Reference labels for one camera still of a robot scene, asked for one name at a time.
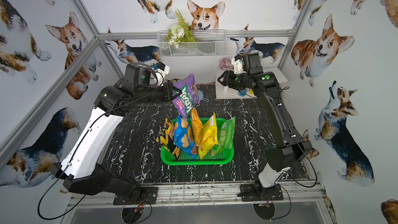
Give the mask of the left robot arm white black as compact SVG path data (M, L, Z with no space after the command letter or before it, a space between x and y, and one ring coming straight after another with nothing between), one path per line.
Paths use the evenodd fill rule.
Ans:
M52 174L63 180L68 192L94 196L109 192L138 198L142 187L136 180L122 177L101 166L98 159L125 115L138 104L170 102L182 91L167 82L170 67L162 62L128 64L124 77L105 87L94 102L89 122L73 149Z

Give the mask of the blue Lays chips bag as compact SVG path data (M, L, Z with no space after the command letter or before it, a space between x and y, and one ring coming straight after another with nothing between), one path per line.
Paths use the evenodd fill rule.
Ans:
M197 158L197 146L193 131L187 120L178 116L175 122L174 144L187 153L193 160Z

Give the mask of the yellow Lays chips bag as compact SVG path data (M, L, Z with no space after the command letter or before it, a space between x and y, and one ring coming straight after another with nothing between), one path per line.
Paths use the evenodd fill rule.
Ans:
M218 144L218 129L216 114L213 114L202 129L202 140L199 144L198 153L202 160L210 150Z

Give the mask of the purple Krax snack bag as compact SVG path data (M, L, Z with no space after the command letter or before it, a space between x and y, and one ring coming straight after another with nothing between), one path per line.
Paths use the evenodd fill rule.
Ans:
M194 107L200 103L194 74L191 73L185 79L173 83L173 86L181 90L181 94L173 100L173 103L179 115L187 120Z

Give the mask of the green cucumber chips bag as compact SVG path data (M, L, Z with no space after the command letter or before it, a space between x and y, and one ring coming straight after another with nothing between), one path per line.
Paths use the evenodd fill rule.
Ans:
M232 117L221 126L221 129L218 132L218 144L215 145L211 150L212 157L215 157L225 150L230 150L233 148L235 122L236 117Z

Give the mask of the orange chips bag silver stripe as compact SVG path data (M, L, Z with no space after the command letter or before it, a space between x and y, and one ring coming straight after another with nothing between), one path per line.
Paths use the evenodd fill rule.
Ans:
M203 135L202 135L203 124L201 122L201 119L199 117L199 114L198 114L198 111L196 110L196 108L193 108L190 116L191 116L191 128L192 128L193 134L194 134L194 141L196 143L196 146L200 146L200 143L203 138Z

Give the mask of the black Lays chips bag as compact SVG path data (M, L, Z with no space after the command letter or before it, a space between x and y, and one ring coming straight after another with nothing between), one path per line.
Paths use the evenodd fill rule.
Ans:
M174 144L174 130L174 123L166 117L155 141L167 150L175 161L178 161L181 149Z

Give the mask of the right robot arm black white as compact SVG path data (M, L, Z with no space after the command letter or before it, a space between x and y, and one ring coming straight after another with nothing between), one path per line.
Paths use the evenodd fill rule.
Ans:
M266 151L267 164L254 183L254 189L239 194L244 201L269 200L278 188L278 180L312 150L311 142L296 130L283 99L283 89L272 72L264 72L258 54L236 55L234 69L218 77L221 85L235 89L251 89L266 112L276 147Z

